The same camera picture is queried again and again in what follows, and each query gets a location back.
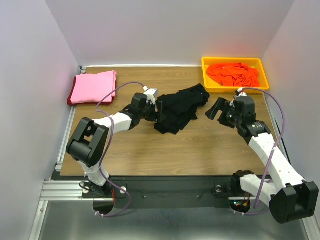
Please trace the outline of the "black t-shirt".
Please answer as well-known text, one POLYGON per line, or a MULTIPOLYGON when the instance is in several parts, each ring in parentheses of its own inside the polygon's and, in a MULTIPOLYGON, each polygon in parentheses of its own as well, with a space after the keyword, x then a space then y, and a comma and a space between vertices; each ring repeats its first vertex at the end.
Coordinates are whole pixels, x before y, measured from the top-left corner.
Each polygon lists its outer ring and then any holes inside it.
POLYGON ((163 94, 157 98, 157 103, 162 104, 165 119, 157 122, 154 129, 161 134, 171 133, 176 135, 182 131, 191 120, 197 120, 197 109, 206 105, 210 94, 202 84, 179 90, 177 93, 163 94))

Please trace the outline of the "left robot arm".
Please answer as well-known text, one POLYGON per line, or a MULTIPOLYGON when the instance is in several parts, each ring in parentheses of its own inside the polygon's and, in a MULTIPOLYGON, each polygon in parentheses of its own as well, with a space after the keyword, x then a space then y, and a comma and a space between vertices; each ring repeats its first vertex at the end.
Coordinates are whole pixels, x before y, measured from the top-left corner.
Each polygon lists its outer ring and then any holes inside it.
POLYGON ((110 175, 102 166, 105 150, 110 146, 107 139, 111 140, 116 133, 132 130, 141 120, 163 121, 165 116, 161 105, 156 104, 157 96, 158 90, 150 88, 143 93, 135 93, 131 103, 114 115, 80 120, 67 143, 66 153, 81 165, 88 177, 89 183, 80 186, 84 191, 100 197, 111 193, 113 187, 107 181, 110 175))

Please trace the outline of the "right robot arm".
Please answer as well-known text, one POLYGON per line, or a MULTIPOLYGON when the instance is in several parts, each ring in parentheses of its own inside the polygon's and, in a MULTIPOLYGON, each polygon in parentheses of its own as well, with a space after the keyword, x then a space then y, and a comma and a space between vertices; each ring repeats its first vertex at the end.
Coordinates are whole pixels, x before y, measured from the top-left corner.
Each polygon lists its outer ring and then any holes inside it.
POLYGON ((231 192, 249 193, 269 207, 273 218, 280 224, 312 217, 315 214, 319 188, 307 182, 288 162, 275 144, 266 123, 256 119, 255 102, 246 95, 232 101, 219 97, 206 116, 213 120, 221 111, 218 122, 237 129, 238 134, 268 168, 272 183, 262 182, 250 170, 239 170, 232 175, 231 192))

